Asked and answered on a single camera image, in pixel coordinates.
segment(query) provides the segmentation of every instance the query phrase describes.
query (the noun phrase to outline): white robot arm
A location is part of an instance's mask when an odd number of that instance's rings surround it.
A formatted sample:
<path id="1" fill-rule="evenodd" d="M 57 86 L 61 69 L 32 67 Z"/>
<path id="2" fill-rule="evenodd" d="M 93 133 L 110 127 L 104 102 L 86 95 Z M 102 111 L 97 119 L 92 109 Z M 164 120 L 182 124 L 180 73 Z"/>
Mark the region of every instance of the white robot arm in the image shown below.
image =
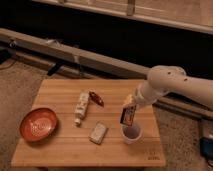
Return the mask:
<path id="1" fill-rule="evenodd" d="M 176 66 L 151 68 L 147 81 L 131 95 L 131 104 L 136 104 L 139 109 L 155 103 L 169 92 L 181 94 L 213 109 L 213 81 L 186 76 L 184 69 Z"/>

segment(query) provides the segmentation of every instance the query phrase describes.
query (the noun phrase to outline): gray carpet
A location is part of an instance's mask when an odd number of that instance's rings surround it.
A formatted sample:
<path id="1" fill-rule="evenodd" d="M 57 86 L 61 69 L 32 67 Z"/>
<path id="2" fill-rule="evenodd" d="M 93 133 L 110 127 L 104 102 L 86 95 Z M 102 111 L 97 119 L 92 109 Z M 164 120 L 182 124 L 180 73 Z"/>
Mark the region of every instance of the gray carpet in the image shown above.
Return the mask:
<path id="1" fill-rule="evenodd" d="M 10 64 L 7 61 L 0 68 Z M 30 111 L 33 100 L 44 78 L 64 78 L 59 75 L 47 77 L 46 71 L 15 63 L 11 68 L 0 70 L 0 170 L 36 171 L 37 168 L 11 168 L 10 160 L 19 138 L 19 124 Z M 198 122 L 166 110 L 154 108 L 167 160 L 164 168 L 122 169 L 84 168 L 84 170 L 168 170 L 210 171 L 199 154 Z M 50 168 L 49 170 L 82 170 L 80 168 Z"/>

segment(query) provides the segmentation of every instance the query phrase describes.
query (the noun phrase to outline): paper cup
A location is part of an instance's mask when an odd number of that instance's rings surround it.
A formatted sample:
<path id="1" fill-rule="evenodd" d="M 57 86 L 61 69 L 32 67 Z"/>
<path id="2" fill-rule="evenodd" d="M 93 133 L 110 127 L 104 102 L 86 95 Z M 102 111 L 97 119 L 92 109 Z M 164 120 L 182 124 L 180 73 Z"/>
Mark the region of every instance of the paper cup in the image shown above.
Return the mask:
<path id="1" fill-rule="evenodd" d="M 121 134 L 126 144 L 132 144 L 141 138 L 142 131 L 140 125 L 134 122 L 132 126 L 122 125 Z"/>

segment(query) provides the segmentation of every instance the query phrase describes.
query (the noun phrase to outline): orange bowl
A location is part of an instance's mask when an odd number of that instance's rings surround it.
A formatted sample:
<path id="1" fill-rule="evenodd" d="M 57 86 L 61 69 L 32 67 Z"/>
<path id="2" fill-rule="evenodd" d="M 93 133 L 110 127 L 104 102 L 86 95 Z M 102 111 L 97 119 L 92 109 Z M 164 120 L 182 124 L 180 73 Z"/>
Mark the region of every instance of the orange bowl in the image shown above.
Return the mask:
<path id="1" fill-rule="evenodd" d="M 30 142 L 39 141 L 50 135 L 57 125 L 55 112 L 49 108 L 38 108 L 29 112 L 21 122 L 20 134 Z"/>

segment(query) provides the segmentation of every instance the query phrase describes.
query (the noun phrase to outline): black cable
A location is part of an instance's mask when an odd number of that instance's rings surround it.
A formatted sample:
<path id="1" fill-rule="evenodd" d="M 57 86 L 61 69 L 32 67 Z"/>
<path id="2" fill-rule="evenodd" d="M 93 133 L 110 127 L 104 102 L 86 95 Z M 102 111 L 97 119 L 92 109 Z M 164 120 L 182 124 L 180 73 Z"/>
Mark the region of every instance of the black cable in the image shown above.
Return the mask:
<path id="1" fill-rule="evenodd" d="M 210 160 L 209 160 L 209 159 L 206 159 L 206 163 L 207 163 L 211 168 L 213 168 L 213 164 L 210 163 Z"/>
<path id="2" fill-rule="evenodd" d="M 19 57 L 16 57 L 16 58 L 14 59 L 14 61 L 13 61 L 11 64 L 9 64 L 9 65 L 6 66 L 6 67 L 0 68 L 0 70 L 2 71 L 2 70 L 6 70 L 6 69 L 11 68 L 13 65 L 15 65 L 15 63 L 16 63 L 18 60 L 19 60 Z"/>

